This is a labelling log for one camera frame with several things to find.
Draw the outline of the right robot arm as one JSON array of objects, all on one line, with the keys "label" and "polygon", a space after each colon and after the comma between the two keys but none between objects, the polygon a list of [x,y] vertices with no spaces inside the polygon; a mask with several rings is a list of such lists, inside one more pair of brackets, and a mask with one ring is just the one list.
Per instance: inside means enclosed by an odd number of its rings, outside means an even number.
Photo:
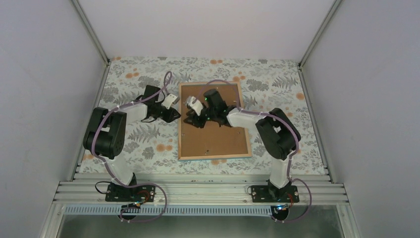
[{"label": "right robot arm", "polygon": [[267,181],[269,198],[280,202],[291,194],[291,160],[299,149],[301,136],[283,110],[274,108],[270,112],[251,112],[239,105],[228,105],[216,89],[204,93],[206,103],[189,96],[185,123],[203,128],[208,121],[219,126],[256,129],[262,143],[272,157],[271,173]]}]

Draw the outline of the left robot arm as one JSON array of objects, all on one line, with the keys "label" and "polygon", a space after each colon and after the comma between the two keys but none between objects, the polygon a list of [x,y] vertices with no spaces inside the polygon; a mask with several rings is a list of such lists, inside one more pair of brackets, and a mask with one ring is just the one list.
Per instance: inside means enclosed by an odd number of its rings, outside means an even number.
[{"label": "left robot arm", "polygon": [[99,158],[111,175],[105,195],[130,201],[141,194],[141,189],[136,186],[134,172],[121,155],[126,126],[148,118],[161,119],[166,123],[173,122],[181,116],[173,107],[178,101],[178,96],[148,85],[143,95],[127,104],[116,106],[114,109],[93,109],[83,138],[83,147]]}]

